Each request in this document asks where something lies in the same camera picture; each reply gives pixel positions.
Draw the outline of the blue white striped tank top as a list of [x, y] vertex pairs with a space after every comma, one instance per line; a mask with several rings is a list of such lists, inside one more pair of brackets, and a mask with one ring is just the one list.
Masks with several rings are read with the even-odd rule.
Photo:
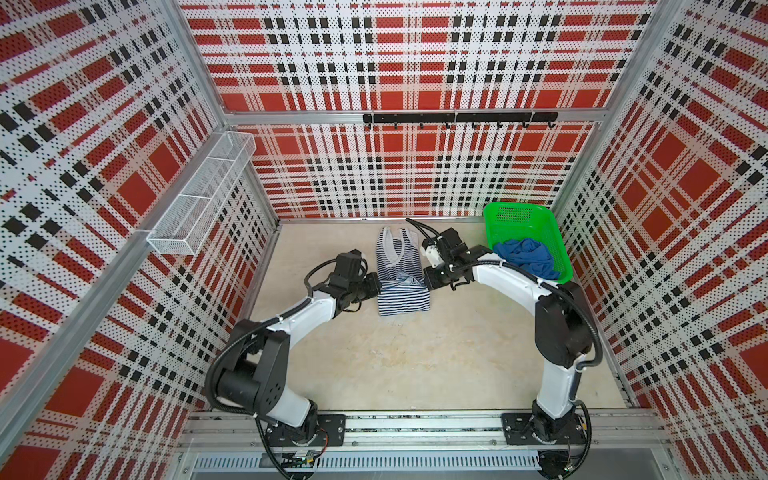
[[381, 317], [430, 310], [430, 292], [422, 270], [418, 234], [414, 230], [383, 227], [376, 243], [376, 264], [381, 283], [377, 296]]

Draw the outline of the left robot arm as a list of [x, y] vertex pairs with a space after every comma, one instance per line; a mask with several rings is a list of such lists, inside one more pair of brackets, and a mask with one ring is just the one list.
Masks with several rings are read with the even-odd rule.
[[309, 438], [318, 430], [317, 405], [287, 386], [291, 349], [320, 326], [378, 296], [381, 283], [353, 249], [312, 269], [306, 296], [270, 319], [242, 320], [209, 367], [204, 394], [228, 413], [250, 415]]

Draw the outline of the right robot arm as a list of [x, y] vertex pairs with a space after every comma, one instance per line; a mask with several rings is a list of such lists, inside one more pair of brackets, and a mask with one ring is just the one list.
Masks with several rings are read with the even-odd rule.
[[424, 269], [430, 290], [453, 290], [477, 282], [525, 307], [534, 317], [534, 341], [544, 359], [542, 382], [533, 402], [538, 417], [557, 421], [575, 409], [581, 375], [603, 360], [603, 347], [594, 320], [577, 299], [573, 282], [555, 284], [513, 265], [478, 245], [468, 247], [458, 232], [427, 226], [420, 232]]

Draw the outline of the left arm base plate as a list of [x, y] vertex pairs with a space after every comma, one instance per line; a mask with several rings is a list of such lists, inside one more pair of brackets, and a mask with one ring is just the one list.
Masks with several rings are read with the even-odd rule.
[[318, 414], [311, 411], [304, 423], [292, 427], [282, 422], [266, 427], [270, 446], [277, 447], [336, 447], [344, 443], [346, 432], [344, 414]]

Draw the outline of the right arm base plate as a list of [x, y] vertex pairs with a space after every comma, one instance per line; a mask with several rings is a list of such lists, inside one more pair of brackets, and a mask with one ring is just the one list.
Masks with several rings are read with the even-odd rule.
[[508, 445], [565, 448], [586, 444], [581, 417], [575, 413], [555, 420], [540, 413], [504, 413], [501, 421]]

